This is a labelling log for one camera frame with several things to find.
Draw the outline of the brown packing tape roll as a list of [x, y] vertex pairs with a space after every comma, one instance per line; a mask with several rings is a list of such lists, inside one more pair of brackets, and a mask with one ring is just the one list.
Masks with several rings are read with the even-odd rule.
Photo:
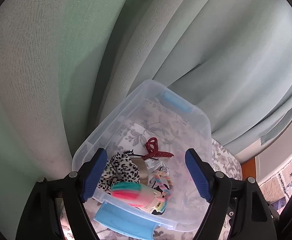
[[147, 186], [149, 184], [149, 175], [148, 175], [147, 165], [145, 161], [143, 161], [142, 158], [132, 158], [131, 161], [139, 169], [140, 183]]

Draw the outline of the floral fleece blanket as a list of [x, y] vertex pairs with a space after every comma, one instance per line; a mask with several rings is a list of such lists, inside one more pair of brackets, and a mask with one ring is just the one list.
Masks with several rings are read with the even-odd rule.
[[[240, 163], [216, 140], [212, 140], [213, 169], [222, 171], [229, 178], [242, 179]], [[86, 213], [89, 216], [98, 237], [100, 239], [129, 239], [128, 236], [116, 233], [94, 220], [94, 216], [101, 204], [94, 199], [89, 199], [85, 204]], [[60, 222], [65, 239], [74, 239], [72, 230], [69, 226], [64, 205], [61, 204]], [[154, 239], [193, 239], [196, 232], [177, 232], [158, 227], [153, 232]]]

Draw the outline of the light blue paper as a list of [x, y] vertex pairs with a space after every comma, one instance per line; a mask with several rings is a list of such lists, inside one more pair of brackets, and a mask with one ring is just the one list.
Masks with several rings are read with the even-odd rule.
[[154, 159], [147, 159], [145, 160], [146, 166], [147, 166], [147, 172], [149, 175], [149, 179], [153, 177], [153, 173], [155, 171], [162, 171], [166, 173], [167, 175], [170, 174], [170, 169], [167, 167], [165, 162], [163, 160], [154, 160]]

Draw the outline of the black white leopard scrunchie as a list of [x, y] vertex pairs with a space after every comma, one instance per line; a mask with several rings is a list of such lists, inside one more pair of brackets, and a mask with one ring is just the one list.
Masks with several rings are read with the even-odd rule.
[[97, 188], [110, 194], [111, 187], [120, 182], [140, 183], [139, 168], [126, 152], [118, 152], [107, 160]]

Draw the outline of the dark red hair claw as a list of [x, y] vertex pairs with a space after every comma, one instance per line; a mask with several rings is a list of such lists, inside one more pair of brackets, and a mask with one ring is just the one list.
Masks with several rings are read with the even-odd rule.
[[158, 146], [158, 139], [156, 137], [151, 137], [146, 143], [145, 148], [147, 154], [143, 155], [143, 160], [151, 158], [172, 158], [174, 154], [166, 151], [161, 151]]

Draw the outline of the cream hair claw clip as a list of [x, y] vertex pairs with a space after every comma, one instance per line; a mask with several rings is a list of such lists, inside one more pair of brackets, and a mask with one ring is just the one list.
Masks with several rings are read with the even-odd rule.
[[149, 204], [141, 207], [141, 209], [152, 215], [162, 215], [167, 206], [167, 201], [163, 197], [155, 197]]

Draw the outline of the mint green curtain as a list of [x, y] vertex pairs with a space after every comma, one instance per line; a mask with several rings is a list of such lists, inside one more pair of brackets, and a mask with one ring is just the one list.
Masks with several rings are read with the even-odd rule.
[[292, 0], [0, 0], [0, 232], [139, 84], [202, 109], [241, 161], [292, 120]]

